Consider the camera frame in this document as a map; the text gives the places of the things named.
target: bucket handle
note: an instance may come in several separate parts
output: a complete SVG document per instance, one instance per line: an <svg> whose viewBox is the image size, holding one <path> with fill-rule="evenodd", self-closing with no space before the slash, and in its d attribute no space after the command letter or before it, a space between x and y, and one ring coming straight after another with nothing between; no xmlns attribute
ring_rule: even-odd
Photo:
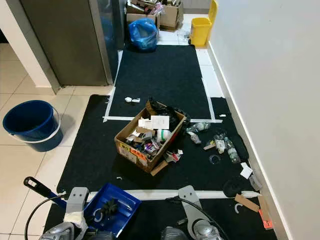
<svg viewBox="0 0 320 240"><path fill-rule="evenodd" d="M39 140L39 141L25 141L25 140L22 140L20 138L17 138L14 134L11 134L11 133L9 133L9 136L12 137L13 139L19 141L19 142L23 142L23 143L27 143L27 144L39 144L39 143L43 143L43 142L53 138L57 134L57 132L59 131L59 129L61 127L61 117L60 117L59 112L57 111L57 109L55 109L55 107L52 106L52 105L51 105L51 107L54 109L54 111L56 112L56 114L58 116L59 124L58 124L58 127L56 128L56 130L53 133L51 133L50 136L46 137L45 139Z"/></svg>

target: black handle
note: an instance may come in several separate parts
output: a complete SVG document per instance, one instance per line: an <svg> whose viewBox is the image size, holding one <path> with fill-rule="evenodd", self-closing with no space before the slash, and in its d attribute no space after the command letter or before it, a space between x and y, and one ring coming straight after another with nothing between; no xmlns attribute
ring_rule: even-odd
<svg viewBox="0 0 320 240"><path fill-rule="evenodd" d="M23 184L45 198L50 198L51 190L34 177L27 176L24 179Z"/></svg>

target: blue bucket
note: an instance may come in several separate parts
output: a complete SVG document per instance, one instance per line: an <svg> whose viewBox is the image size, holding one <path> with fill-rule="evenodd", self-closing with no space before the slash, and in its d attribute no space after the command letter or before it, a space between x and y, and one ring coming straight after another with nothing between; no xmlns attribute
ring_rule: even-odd
<svg viewBox="0 0 320 240"><path fill-rule="evenodd" d="M31 100L20 103L4 116L2 124L13 138L27 143L38 152L55 148L63 138L59 113L46 101Z"/></svg>

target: sticker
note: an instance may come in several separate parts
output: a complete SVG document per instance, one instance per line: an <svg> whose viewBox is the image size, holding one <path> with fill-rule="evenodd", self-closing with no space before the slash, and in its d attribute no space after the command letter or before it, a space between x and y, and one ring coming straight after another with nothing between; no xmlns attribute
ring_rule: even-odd
<svg viewBox="0 0 320 240"><path fill-rule="evenodd" d="M134 164L137 163L137 157L127 150L127 147L119 146L119 153Z"/></svg>
<svg viewBox="0 0 320 240"><path fill-rule="evenodd" d="M135 150L134 148L130 148L131 153L133 153L134 155L136 155L140 161L140 163L144 166L147 166L147 158L146 156L139 152L138 150Z"/></svg>

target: blue plastic bag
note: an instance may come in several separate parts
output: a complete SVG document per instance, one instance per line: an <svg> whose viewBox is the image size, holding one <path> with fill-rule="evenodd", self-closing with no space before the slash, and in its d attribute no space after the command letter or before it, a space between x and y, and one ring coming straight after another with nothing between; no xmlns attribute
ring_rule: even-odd
<svg viewBox="0 0 320 240"><path fill-rule="evenodd" d="M131 42L139 50L154 51L157 47L157 27L149 18L141 18L129 24Z"/></svg>

